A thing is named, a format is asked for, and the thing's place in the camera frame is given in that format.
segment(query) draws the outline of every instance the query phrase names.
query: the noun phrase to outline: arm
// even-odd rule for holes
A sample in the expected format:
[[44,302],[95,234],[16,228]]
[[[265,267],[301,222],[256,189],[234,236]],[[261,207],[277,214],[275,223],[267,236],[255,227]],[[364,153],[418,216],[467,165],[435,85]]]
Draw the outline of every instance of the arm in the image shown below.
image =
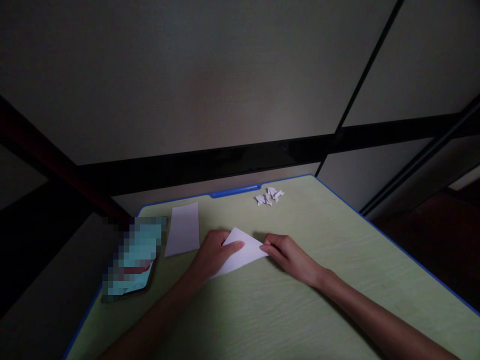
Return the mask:
[[456,356],[317,264],[287,235],[267,234],[260,247],[295,279],[321,291],[345,311],[389,359]]
[[146,359],[169,332],[189,300],[215,275],[243,241],[222,247],[230,231],[210,231],[186,273],[137,323],[115,341],[99,359]]

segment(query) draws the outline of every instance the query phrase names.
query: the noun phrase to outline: finger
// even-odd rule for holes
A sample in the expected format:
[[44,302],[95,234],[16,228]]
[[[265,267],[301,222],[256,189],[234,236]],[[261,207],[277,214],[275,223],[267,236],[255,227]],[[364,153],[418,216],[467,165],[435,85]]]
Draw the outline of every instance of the finger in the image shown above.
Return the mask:
[[218,239],[220,241],[220,245],[222,245],[225,240],[227,240],[229,235],[230,231],[228,230],[215,230],[215,239]]
[[287,239],[283,235],[277,235],[277,234],[272,234],[268,233],[265,236],[265,244],[266,245],[275,245],[277,248],[279,248],[281,251],[283,251],[284,246],[285,246],[285,241]]
[[221,251],[227,256],[227,259],[245,246],[243,241],[234,241],[226,246],[222,246]]
[[285,268],[287,265],[287,258],[283,256],[282,253],[275,248],[275,246],[262,245],[260,246],[260,250],[270,255],[277,263],[280,264],[282,268]]

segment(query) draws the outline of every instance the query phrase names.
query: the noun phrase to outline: left hand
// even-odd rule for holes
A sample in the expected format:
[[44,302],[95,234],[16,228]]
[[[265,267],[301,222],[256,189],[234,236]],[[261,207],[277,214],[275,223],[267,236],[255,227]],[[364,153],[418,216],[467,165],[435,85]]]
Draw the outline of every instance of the left hand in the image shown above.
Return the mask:
[[243,241],[222,246],[230,231],[210,230],[201,243],[185,276],[199,285],[205,284],[225,264],[227,259],[244,247]]

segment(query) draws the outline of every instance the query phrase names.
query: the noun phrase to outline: hand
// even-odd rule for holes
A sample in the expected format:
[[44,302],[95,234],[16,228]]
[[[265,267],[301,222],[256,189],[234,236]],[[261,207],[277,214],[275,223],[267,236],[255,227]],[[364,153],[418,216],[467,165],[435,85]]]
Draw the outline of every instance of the hand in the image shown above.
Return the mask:
[[215,275],[227,259],[245,245],[243,241],[235,241],[222,246],[229,234],[230,231],[210,230],[185,275],[199,285],[205,284]]
[[270,255],[280,266],[295,279],[319,287],[322,275],[327,269],[317,264],[288,235],[267,234],[260,249]]

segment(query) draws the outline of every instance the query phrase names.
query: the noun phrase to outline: right hand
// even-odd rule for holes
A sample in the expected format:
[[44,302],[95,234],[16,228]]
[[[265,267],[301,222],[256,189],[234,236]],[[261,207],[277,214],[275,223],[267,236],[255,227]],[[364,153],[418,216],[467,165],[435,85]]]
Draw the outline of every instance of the right hand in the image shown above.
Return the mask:
[[295,279],[318,288],[323,274],[327,271],[317,264],[288,235],[267,234],[260,249],[270,255]]

